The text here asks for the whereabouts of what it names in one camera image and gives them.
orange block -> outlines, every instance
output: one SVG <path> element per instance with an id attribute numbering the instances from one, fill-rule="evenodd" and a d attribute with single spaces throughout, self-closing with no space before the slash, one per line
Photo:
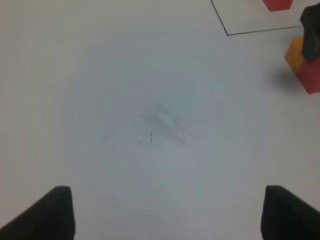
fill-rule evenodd
<path id="1" fill-rule="evenodd" d="M 285 60 L 295 74 L 298 74 L 299 70 L 305 62 L 304 56 L 302 55 L 303 44 L 303 37 L 293 39 L 285 55 Z"/>

wooden block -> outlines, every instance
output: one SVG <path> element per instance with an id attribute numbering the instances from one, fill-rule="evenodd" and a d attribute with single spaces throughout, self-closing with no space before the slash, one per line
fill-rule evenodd
<path id="1" fill-rule="evenodd" d="M 270 12 L 288 10 L 293 0 L 263 0 Z"/>
<path id="2" fill-rule="evenodd" d="M 303 37 L 293 39 L 285 55 L 285 60 L 287 61 L 287 63 L 289 64 L 289 66 L 295 74 L 298 74 L 302 65 L 305 62 L 304 56 L 302 55 L 303 44 Z"/>
<path id="3" fill-rule="evenodd" d="M 297 77 L 308 94 L 320 92 L 320 57 L 314 62 L 304 61 Z"/>

black object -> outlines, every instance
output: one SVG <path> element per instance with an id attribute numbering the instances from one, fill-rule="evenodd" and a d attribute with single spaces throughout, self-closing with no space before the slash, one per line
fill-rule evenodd
<path id="1" fill-rule="evenodd" d="M 320 56 L 320 3 L 306 7 L 300 21 L 304 27 L 302 55 L 311 63 Z"/>
<path id="2" fill-rule="evenodd" d="M 261 233 L 264 240 L 319 240 L 320 212 L 282 186 L 267 186 Z"/>
<path id="3" fill-rule="evenodd" d="M 0 240 L 73 240 L 76 233 L 72 193 L 57 186 L 0 229 Z"/>

pencil mark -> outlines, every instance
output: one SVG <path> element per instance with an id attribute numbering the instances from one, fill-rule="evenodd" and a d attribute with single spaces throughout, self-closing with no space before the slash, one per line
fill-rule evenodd
<path id="1" fill-rule="evenodd" d="M 164 133 L 174 144 L 186 144 L 185 131 L 179 121 L 161 103 L 155 102 L 146 110 L 146 120 L 150 126 Z"/>

red object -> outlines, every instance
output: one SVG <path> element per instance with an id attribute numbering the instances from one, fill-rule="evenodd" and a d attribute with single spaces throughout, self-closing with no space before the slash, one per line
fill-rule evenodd
<path id="1" fill-rule="evenodd" d="M 297 77 L 308 94 L 320 92 L 320 57 L 314 62 L 304 61 Z"/>
<path id="2" fill-rule="evenodd" d="M 262 0 L 270 12 L 288 10 L 294 0 Z"/>

